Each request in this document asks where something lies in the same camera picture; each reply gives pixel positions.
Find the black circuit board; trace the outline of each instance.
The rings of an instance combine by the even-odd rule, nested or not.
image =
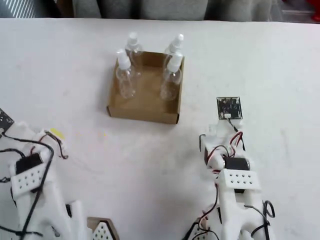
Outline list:
[[[240,97],[217,97],[216,103],[220,120],[242,119]]]
[[[0,138],[14,124],[14,120],[0,108]]]

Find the bottle cap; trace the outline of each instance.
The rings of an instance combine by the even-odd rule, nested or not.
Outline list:
[[[180,52],[176,52],[167,65],[168,70],[172,73],[176,73],[180,68],[183,57],[184,56]]]
[[[138,34],[136,32],[131,32],[129,34],[129,38],[127,40],[126,45],[131,49],[135,49],[137,47],[137,45],[139,44],[139,40],[138,40]]]
[[[170,52],[176,53],[178,51],[181,51],[182,43],[184,42],[184,35],[179,34],[174,38],[174,40],[170,44]]]
[[[124,49],[119,49],[116,54],[118,55],[119,68],[122,70],[130,68],[131,62],[126,51]]]

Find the cardboard piece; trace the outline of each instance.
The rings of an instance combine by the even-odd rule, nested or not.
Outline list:
[[[86,219],[87,227],[92,229],[94,231],[100,222],[106,223],[106,225],[111,229],[112,234],[113,234],[113,239],[119,240],[119,235],[116,231],[116,228],[109,218],[99,218],[99,217],[88,217]]]
[[[162,53],[147,51],[143,53],[143,73],[137,83],[136,96],[130,99],[125,99],[120,95],[116,77],[118,62],[115,64],[109,101],[106,107],[111,117],[165,124],[178,123],[185,58],[183,58],[180,66],[182,79],[179,94],[172,101],[160,98],[164,59],[165,55]]]

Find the white tablecloth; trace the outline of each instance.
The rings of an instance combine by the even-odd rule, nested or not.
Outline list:
[[[107,115],[115,52],[130,31],[151,52],[185,35],[178,125]],[[0,107],[64,133],[71,157],[57,171],[67,201],[111,218],[123,240],[178,240],[215,198],[198,135],[218,121],[216,97],[240,96],[245,146],[275,207],[277,239],[316,240],[319,59],[319,25],[0,19]],[[8,175],[6,159],[0,164]],[[0,209],[14,216],[8,184]]]

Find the white plastic bracket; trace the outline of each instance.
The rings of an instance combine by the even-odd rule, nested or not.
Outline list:
[[[219,184],[229,189],[261,190],[257,173],[254,171],[223,169],[219,174]]]
[[[93,240],[114,240],[108,225],[105,222],[100,222],[92,235]]]
[[[41,184],[47,163],[42,163],[29,170],[26,170],[18,175],[11,177],[12,194],[14,198],[27,193],[35,188],[38,188]],[[51,170],[49,169],[45,182],[52,182],[54,180]]]

